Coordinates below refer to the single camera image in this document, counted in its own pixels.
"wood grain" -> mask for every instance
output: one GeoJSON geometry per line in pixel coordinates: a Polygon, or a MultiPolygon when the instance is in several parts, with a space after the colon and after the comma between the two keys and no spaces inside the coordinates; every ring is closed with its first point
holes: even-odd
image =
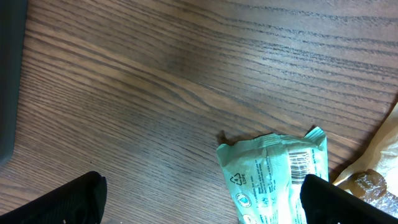
{"type": "Polygon", "coordinates": [[[396,101],[398,3],[30,0],[0,213],[96,170],[104,223],[237,223],[216,135],[328,135],[330,178],[396,101]]]}

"paper wrapper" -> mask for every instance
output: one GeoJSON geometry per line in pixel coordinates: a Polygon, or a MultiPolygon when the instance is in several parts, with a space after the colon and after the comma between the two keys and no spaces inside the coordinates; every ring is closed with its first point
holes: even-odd
{"type": "Polygon", "coordinates": [[[377,131],[365,153],[333,184],[398,218],[398,106],[377,131]]]}

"barcode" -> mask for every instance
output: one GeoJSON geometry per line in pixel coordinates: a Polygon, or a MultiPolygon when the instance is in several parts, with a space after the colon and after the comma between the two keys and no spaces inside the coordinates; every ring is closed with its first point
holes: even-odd
{"type": "Polygon", "coordinates": [[[289,153],[292,184],[303,184],[305,176],[310,173],[310,154],[308,152],[289,153]]]}

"plastic packaging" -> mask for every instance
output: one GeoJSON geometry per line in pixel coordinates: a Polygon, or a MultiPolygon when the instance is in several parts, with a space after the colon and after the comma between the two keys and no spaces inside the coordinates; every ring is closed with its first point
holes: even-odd
{"type": "Polygon", "coordinates": [[[333,184],[398,218],[398,106],[377,131],[365,153],[333,184]]]}
{"type": "Polygon", "coordinates": [[[306,223],[300,189],[307,174],[328,180],[326,135],[269,134],[216,151],[240,223],[306,223]]]}

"mint green wrapper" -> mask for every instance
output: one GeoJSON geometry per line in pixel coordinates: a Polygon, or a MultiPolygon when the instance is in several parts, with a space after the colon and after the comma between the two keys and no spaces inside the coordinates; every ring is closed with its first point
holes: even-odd
{"type": "Polygon", "coordinates": [[[304,178],[315,174],[328,181],[326,134],[320,128],[304,138],[268,134],[222,144],[216,153],[239,223],[307,223],[300,201],[304,178]]]}

